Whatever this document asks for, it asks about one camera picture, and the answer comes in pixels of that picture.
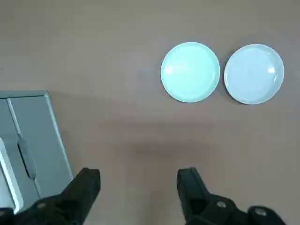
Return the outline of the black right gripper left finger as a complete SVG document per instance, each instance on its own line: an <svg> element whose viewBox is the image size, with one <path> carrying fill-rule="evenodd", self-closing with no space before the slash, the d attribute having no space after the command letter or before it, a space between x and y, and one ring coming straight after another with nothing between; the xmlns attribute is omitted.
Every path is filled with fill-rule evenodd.
<svg viewBox="0 0 300 225"><path fill-rule="evenodd" d="M2 225L82 225L100 192L100 171L83 168L58 195L42 198L23 212L0 209Z"/></svg>

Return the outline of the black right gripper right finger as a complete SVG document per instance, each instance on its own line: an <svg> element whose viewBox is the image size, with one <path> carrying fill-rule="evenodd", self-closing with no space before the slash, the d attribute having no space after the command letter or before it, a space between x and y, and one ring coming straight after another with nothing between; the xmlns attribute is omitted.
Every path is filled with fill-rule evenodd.
<svg viewBox="0 0 300 225"><path fill-rule="evenodd" d="M265 206L246 212L229 198L210 193L197 169L179 169L177 191L187 225L284 225L282 218Z"/></svg>

